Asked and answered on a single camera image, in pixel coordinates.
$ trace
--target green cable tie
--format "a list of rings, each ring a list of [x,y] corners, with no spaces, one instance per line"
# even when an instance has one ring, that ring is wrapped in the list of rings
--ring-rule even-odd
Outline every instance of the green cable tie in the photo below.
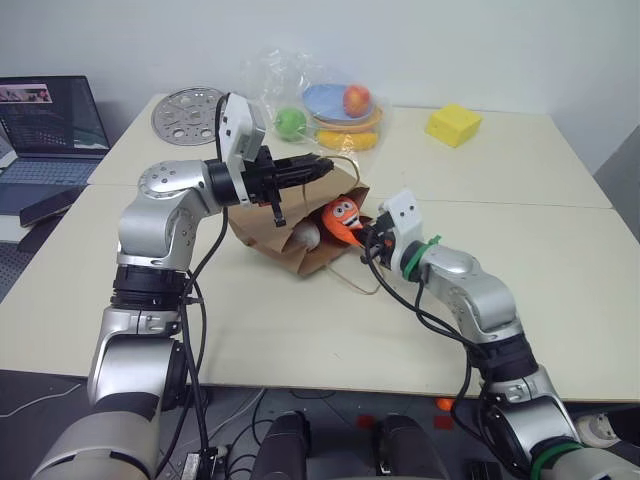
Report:
[[[542,455],[540,455],[536,459],[536,461],[533,462],[533,467],[531,468],[531,480],[540,480],[542,467],[544,467],[544,464],[551,460],[551,458],[561,453],[571,452],[573,450],[579,450],[581,448],[583,448],[583,446],[579,443],[561,443],[560,445],[556,445],[549,450],[545,450]]]
[[[426,252],[429,248],[433,247],[434,245],[437,245],[438,242],[440,242],[441,238],[442,237],[440,235],[436,235],[427,243],[422,245],[418,250],[416,250],[416,253],[413,254],[413,256],[411,257],[411,260],[409,260],[409,263],[407,263],[407,266],[404,267],[404,270],[402,271],[402,278],[404,278],[405,280],[409,280],[409,276],[413,272],[413,269],[416,268],[416,266],[418,265],[418,262],[420,262],[422,255],[424,255],[424,252]]]

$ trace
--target red apple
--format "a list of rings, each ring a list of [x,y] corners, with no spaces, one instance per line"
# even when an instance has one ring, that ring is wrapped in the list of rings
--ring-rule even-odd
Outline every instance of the red apple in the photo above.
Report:
[[[362,85],[349,85],[342,97],[344,111],[350,117],[361,117],[369,110],[371,94],[367,87]]]

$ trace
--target metal disc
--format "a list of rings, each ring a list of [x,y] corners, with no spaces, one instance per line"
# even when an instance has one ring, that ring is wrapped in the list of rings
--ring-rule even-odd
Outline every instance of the metal disc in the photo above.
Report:
[[[215,88],[194,87],[166,96],[153,109],[153,130],[173,145],[215,142],[216,104],[222,95]]]

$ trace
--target orange plush toy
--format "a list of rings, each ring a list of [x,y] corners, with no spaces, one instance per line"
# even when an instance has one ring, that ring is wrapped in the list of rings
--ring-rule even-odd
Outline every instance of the orange plush toy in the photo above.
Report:
[[[352,230],[361,230],[360,210],[349,197],[339,197],[325,205],[322,223],[336,237],[345,243],[361,246]]]

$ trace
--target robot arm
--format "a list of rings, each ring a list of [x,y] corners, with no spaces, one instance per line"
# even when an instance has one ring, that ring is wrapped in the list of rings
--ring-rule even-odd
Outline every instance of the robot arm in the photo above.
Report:
[[[62,434],[34,479],[156,477],[159,412],[175,408],[186,386],[189,347],[173,337],[188,300],[185,272],[198,223],[227,206],[269,203],[282,226],[280,189],[333,168],[312,154],[274,161],[261,146],[259,111],[238,95],[229,95],[222,115],[221,159],[163,162],[141,176],[120,220],[114,293],[87,383],[93,413]],[[198,478],[210,476],[207,455],[201,452]]]
[[[546,370],[533,356],[507,286],[468,253],[439,245],[439,237],[425,243],[410,191],[383,202],[365,233],[372,239],[366,248],[382,266],[405,280],[424,282],[453,313],[473,346],[467,347],[471,364],[485,382],[478,427],[510,469],[549,480],[637,478],[639,469],[631,463],[582,447]]]

